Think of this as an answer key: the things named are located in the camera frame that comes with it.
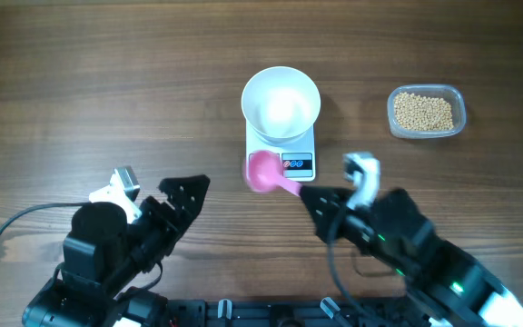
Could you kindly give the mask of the pink plastic scoop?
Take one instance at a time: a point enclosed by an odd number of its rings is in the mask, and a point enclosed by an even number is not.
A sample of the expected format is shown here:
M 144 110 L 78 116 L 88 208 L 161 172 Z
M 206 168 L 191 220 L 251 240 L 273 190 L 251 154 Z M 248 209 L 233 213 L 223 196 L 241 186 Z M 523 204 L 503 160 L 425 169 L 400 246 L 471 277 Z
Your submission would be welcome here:
M 295 196 L 300 196 L 301 184 L 283 176 L 283 166 L 279 155 L 270 151 L 257 151 L 246 160 L 244 178 L 256 193 L 270 193 L 281 188 Z

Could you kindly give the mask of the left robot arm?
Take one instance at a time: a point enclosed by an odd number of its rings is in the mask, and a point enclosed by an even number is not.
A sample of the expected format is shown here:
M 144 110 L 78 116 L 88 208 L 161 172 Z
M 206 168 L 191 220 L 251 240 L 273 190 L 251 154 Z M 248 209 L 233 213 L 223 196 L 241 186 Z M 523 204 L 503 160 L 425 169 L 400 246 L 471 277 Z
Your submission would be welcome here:
M 164 257 L 198 217 L 210 178 L 166 178 L 167 200 L 147 197 L 139 217 L 109 202 L 88 203 L 72 218 L 64 260 L 27 305 L 24 326 L 172 326 L 167 298 L 150 286 L 132 287 L 139 273 L 161 267 Z

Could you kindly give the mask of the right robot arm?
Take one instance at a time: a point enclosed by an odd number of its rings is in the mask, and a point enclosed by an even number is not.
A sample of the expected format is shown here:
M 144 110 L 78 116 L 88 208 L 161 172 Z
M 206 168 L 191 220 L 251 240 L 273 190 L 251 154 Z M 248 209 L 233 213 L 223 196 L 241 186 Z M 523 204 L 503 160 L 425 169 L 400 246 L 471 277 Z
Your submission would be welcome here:
M 351 205 L 343 188 L 303 186 L 301 201 L 317 236 L 340 238 L 403 277 L 406 294 L 436 324 L 523 326 L 518 298 L 475 257 L 440 238 L 404 189 Z

